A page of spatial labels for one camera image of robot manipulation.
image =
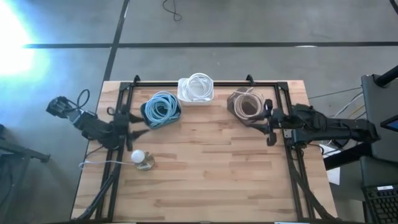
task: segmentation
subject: concrete floor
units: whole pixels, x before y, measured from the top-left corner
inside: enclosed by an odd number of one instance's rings
[[[176,0],[174,22],[162,0],[132,0],[121,42],[397,41],[398,16],[388,0]],[[59,95],[91,91],[95,110],[110,49],[25,49],[12,43],[111,43],[123,0],[0,2],[0,123],[22,146],[51,154],[32,161],[9,223],[68,220],[87,141],[65,120],[45,112]],[[119,49],[110,80],[176,80],[204,72],[215,80],[305,80],[309,97],[360,86],[360,76],[397,64],[398,47]],[[335,114],[359,90],[311,99]],[[357,103],[342,116],[359,107]],[[350,216],[336,198],[339,216]]]

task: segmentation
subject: white bulb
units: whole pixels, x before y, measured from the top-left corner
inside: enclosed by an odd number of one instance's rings
[[[134,152],[132,152],[132,154],[131,154],[131,160],[134,163],[143,162],[144,159],[145,159],[145,153],[142,150],[139,150],[139,149],[134,150]]]

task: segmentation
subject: white paper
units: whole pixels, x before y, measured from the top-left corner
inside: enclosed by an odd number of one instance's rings
[[[322,145],[322,144],[319,144],[319,145],[325,150],[324,154],[326,154],[327,152],[336,150],[336,149],[333,149],[332,147],[329,147],[326,145]],[[334,155],[337,153],[340,153],[340,151],[337,150],[337,151],[331,152],[327,155],[323,155],[323,158],[326,158],[328,156],[331,156],[331,155]],[[328,170],[326,173],[328,174],[328,179],[329,179],[330,183],[340,185],[340,167]]]

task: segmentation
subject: white cord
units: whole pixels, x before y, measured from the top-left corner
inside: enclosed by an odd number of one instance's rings
[[[354,101],[356,101],[358,98],[362,97],[363,93],[358,95],[356,98],[353,98],[353,100],[351,100],[349,103],[347,103],[347,105],[345,105],[341,110],[339,110],[334,116],[333,118],[336,118],[337,116],[339,116],[350,104],[352,104]],[[325,144],[326,146],[330,145],[330,143],[332,142],[332,140],[330,140],[328,142],[328,144]]]
[[[103,164],[103,163],[107,163],[107,162],[114,162],[114,163],[117,163],[117,164],[125,164],[125,165],[135,165],[135,164],[132,163],[132,162],[119,162],[119,161],[92,162],[92,161],[85,161],[85,162],[81,162],[81,163],[79,164],[79,168],[82,169],[84,164]]]
[[[352,104],[354,101],[356,101],[358,98],[362,97],[363,94],[360,94],[359,96],[357,96],[356,98],[354,98],[353,100],[351,100],[347,105],[345,105],[341,110],[339,110],[334,116],[333,118],[337,117],[338,115],[340,115],[350,104]]]
[[[194,84],[201,84],[203,88],[203,94],[199,95],[192,90]],[[191,75],[182,84],[182,96],[185,101],[188,102],[204,102],[211,100],[211,94],[213,93],[213,80],[203,73],[195,73]]]
[[[262,97],[262,95],[258,93],[253,93],[252,91],[253,87],[249,88],[244,93],[239,91],[234,92],[236,94],[240,94],[235,98],[234,110],[236,116],[240,117],[241,119],[249,119],[253,116],[261,114],[263,111],[262,105],[264,104],[264,98]],[[242,108],[243,103],[252,104],[257,109],[257,111],[254,114],[246,114]]]

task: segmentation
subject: wooden tabletop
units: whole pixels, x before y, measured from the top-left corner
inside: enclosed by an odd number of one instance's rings
[[[308,104],[303,81],[288,81],[292,104]],[[98,103],[98,116],[111,121],[109,106],[115,107],[120,82],[105,82]],[[115,222],[272,222],[295,221],[295,207],[282,135],[275,146],[266,136],[243,126],[226,109],[227,97],[236,87],[215,87],[211,106],[182,106],[179,121],[141,136],[134,149],[152,153],[155,166],[138,171],[122,165]],[[131,113],[153,94],[177,88],[135,88]],[[274,101],[273,88],[255,87],[255,92]],[[145,128],[133,124],[131,130]],[[88,152],[96,149],[93,141]],[[131,162],[124,152],[123,162]],[[89,156],[104,161],[106,150]],[[336,216],[322,155],[317,147],[305,149],[310,188],[329,213]],[[87,164],[82,170],[72,217],[83,213],[98,193],[103,164]],[[305,201],[301,194],[303,209]],[[104,214],[108,210],[108,200]]]

